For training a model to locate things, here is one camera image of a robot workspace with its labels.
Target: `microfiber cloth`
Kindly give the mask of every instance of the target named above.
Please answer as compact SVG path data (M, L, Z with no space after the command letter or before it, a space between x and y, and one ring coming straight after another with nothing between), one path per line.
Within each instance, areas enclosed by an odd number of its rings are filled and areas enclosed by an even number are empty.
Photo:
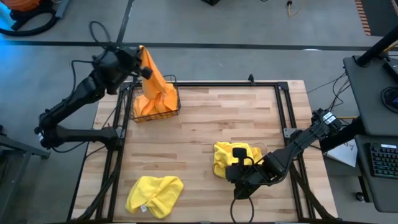
M132 187L126 202L126 210L135 213L138 208L147 209L156 218L165 218L173 209L184 185L178 177L163 178L143 176Z
M261 149L258 147L251 147L248 143L229 143L229 142L216 142L214 144L214 161L213 161L213 172L215 175L225 178L225 169L232 163L237 163L238 158L233 157L233 148L244 148L248 157L252 158L254 162L259 161L262 158ZM251 165L250 159L244 160L245 165Z
M176 110L177 90L173 84L166 83L149 51L144 46L140 48L142 50L141 66L150 68L152 75L148 80L142 79L144 94L137 96L134 100L134 116L137 118Z

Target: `black wire basket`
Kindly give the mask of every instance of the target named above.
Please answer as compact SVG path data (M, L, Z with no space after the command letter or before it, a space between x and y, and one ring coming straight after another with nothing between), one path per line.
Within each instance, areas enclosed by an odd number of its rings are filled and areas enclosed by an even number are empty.
M178 85L177 85L177 78L174 75L165 75L163 76L164 79L166 80L167 83L173 83L174 88L177 91L177 109L173 111L168 111L168 112L163 112L163 113L158 113L158 114L152 114L152 115L147 115L147 116L139 116L135 117L134 116L134 110L131 110L130 117L133 121L136 123L142 123L150 120L155 120L155 119L164 119L164 118L169 118L172 116L176 116L180 113L181 109L181 102L180 102L180 93L178 92ZM144 90L142 89L142 82L138 81L135 85L135 87L132 89L132 108L134 108L134 102L138 96L141 96L144 94Z

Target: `gray floor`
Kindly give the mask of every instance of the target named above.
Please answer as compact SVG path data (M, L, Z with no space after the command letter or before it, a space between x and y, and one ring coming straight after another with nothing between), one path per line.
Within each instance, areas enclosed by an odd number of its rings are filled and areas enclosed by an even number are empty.
M113 40L119 32L127 0L72 1L66 17L52 30L29 38L0 37L0 124L10 137L40 147L33 129L44 109L66 97L72 87L70 61L88 60L98 47L2 45L4 40L91 41L88 23L98 20ZM45 19L28 24L33 27ZM125 42L370 46L378 37L364 34L354 0L307 0L294 18L285 1L221 0L210 7L199 0L137 0ZM308 90L340 76L342 59L362 52L238 49L150 49L159 69L179 80L304 80ZM78 66L78 81L90 72ZM331 86L309 94L312 109L333 99ZM352 92L342 94L340 116L358 115ZM69 128L91 128L96 104L63 122ZM64 145L67 149L72 144ZM67 154L52 153L47 161L33 158L19 189L10 223L62 222L66 219L84 146ZM354 199L355 177L330 177L338 214L345 220L396 223L398 215L378 213L372 204Z

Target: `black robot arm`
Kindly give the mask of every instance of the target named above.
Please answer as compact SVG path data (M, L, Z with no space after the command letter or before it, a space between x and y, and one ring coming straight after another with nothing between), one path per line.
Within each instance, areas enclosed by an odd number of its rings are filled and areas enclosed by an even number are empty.
M312 125L304 131L296 131L291 135L293 141L274 152L266 154L260 161L244 165L248 159L245 149L233 149L233 156L239 159L237 164L226 168L226 179L235 183L234 197L246 199L260 186L282 182L290 168L293 158L309 147L314 141L337 133L341 128L340 121L328 110L319 109L313 112Z
M94 103L105 92L115 95L120 84L128 76L142 75L150 78L152 71L141 68L141 50L110 45L106 51L93 57L93 71L81 81L76 90L66 99L49 110L45 110L39 116L39 127L35 133L39 135L43 147L50 149L58 147L65 142L99 141L105 144L107 149L117 150L120 131L113 127L105 127L100 130L76 130L67 129L59 124L65 118L73 114L82 106Z

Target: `black hose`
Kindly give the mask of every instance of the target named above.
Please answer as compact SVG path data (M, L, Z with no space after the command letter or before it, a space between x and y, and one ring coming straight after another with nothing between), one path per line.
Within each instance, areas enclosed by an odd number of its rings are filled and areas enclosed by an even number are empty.
M49 29L51 29L59 20L59 18L55 17L55 13L57 13L54 9L41 9L32 12L32 16L30 17L33 18L35 16L38 16L43 13L50 13L52 15L51 20L48 21L44 26L38 27L36 29L32 30L26 30L26 31L12 31L12 30L5 30L0 28L0 34L12 36L12 37L28 37L32 35L37 35L41 34Z

